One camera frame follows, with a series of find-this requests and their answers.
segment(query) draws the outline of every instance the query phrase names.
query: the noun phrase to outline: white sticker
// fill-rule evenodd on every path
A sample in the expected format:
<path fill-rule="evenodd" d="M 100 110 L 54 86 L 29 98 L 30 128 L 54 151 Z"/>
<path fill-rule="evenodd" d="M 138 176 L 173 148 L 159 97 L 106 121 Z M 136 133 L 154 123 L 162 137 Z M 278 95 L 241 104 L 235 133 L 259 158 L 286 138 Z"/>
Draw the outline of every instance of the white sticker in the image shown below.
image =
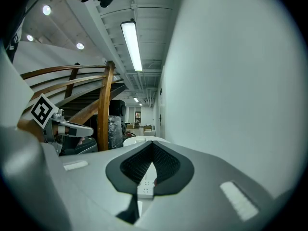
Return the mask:
<path fill-rule="evenodd" d="M 41 128 L 45 128 L 50 117 L 54 113 L 57 113 L 59 108 L 57 108 L 44 94 L 41 94 L 38 101 L 33 105 L 30 113 L 33 119 L 39 124 Z"/>

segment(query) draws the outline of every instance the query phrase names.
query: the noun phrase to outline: white table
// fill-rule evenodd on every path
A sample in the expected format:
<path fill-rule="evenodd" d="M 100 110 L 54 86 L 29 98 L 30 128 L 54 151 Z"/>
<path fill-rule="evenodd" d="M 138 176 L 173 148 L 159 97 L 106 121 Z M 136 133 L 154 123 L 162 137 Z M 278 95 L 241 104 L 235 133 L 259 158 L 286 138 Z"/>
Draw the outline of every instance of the white table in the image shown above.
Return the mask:
<path fill-rule="evenodd" d="M 136 136 L 136 137 L 131 137 L 128 138 L 127 140 L 124 141 L 123 146 L 128 146 L 131 144 L 139 143 L 139 142 L 145 142 L 145 141 L 163 141 L 163 142 L 168 142 L 165 139 L 162 139 L 160 137 L 155 137 L 155 136 Z"/>

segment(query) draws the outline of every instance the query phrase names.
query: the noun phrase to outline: white ceiling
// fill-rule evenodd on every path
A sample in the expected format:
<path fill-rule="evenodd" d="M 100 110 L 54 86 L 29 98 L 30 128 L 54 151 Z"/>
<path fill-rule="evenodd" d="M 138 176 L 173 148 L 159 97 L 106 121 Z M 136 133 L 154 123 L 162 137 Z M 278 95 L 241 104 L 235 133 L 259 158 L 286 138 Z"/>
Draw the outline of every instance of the white ceiling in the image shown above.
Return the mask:
<path fill-rule="evenodd" d="M 42 13 L 42 7 L 46 4 L 51 6 L 49 16 Z M 133 97 L 138 97 L 143 105 L 148 105 L 149 92 L 153 97 L 159 85 L 162 63 L 175 23 L 171 18 L 178 5 L 175 0 L 114 0 L 107 8 L 102 8 L 97 0 L 86 3 L 77 0 L 39 0 L 26 16 L 22 40 L 26 41 L 27 34 L 31 34 L 38 43 L 75 51 L 79 51 L 76 44 L 82 42 L 85 45 L 84 53 L 104 56 L 108 61 L 115 62 L 116 71 L 129 88 L 117 98 L 123 99 L 127 105 L 136 105 Z M 134 71 L 120 27 L 122 22 L 130 19 L 136 21 L 139 36 L 144 69 L 139 75 Z"/>

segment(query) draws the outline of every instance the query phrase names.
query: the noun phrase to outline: fluorescent ceiling light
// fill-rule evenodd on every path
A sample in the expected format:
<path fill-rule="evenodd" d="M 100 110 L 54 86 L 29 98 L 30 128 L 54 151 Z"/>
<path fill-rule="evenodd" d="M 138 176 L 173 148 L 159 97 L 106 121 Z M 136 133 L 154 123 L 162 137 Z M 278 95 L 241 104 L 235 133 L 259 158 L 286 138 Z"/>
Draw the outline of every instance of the fluorescent ceiling light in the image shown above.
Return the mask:
<path fill-rule="evenodd" d="M 142 71 L 136 24 L 134 21 L 123 22 L 121 27 L 134 69 Z"/>
<path fill-rule="evenodd" d="M 27 39 L 28 39 L 29 41 L 31 41 L 31 42 L 33 41 L 33 37 L 32 37 L 31 35 L 28 35 L 28 36 L 27 36 Z"/>
<path fill-rule="evenodd" d="M 76 47 L 80 50 L 83 50 L 85 48 L 85 46 L 82 43 L 78 43 Z"/>
<path fill-rule="evenodd" d="M 43 13 L 44 13 L 45 15 L 50 15 L 50 13 L 51 13 L 51 8 L 50 8 L 48 5 L 45 5 L 45 6 L 43 7 Z"/>

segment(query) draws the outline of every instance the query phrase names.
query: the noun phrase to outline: recessed ceiling light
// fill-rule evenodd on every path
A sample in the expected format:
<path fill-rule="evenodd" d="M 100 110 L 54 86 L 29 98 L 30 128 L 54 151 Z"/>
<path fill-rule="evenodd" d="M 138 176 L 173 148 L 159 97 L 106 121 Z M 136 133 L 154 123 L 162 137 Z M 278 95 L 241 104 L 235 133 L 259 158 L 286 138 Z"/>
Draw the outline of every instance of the recessed ceiling light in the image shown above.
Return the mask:
<path fill-rule="evenodd" d="M 121 24 L 124 39 L 135 71 L 142 71 L 135 21 Z"/>
<path fill-rule="evenodd" d="M 45 5 L 45 6 L 43 7 L 43 13 L 44 13 L 45 15 L 50 15 L 50 13 L 51 13 L 51 8 L 50 8 L 50 6 Z"/>
<path fill-rule="evenodd" d="M 31 42 L 33 41 L 33 37 L 31 35 L 27 35 L 27 39 Z"/>
<path fill-rule="evenodd" d="M 76 46 L 80 50 L 83 50 L 85 48 L 85 46 L 82 43 L 78 43 Z"/>

